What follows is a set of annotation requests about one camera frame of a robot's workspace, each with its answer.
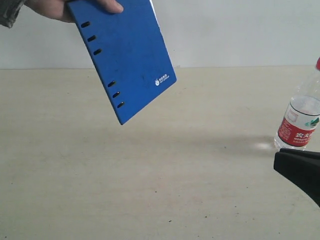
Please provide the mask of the person's open hand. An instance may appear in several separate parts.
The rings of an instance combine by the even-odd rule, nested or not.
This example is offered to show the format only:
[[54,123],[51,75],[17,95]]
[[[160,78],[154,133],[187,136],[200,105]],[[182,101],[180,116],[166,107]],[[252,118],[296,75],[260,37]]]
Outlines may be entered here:
[[[66,2],[66,0],[26,0],[24,5],[43,17],[73,23]],[[96,2],[111,14],[119,14],[124,11],[124,7],[116,0],[96,0]]]

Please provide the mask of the grey sleeved forearm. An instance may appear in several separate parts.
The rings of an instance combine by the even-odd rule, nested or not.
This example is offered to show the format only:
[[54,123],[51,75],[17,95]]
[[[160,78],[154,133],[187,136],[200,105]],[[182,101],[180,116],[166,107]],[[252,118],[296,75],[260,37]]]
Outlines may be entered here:
[[12,28],[20,9],[26,2],[27,0],[0,0],[0,25]]

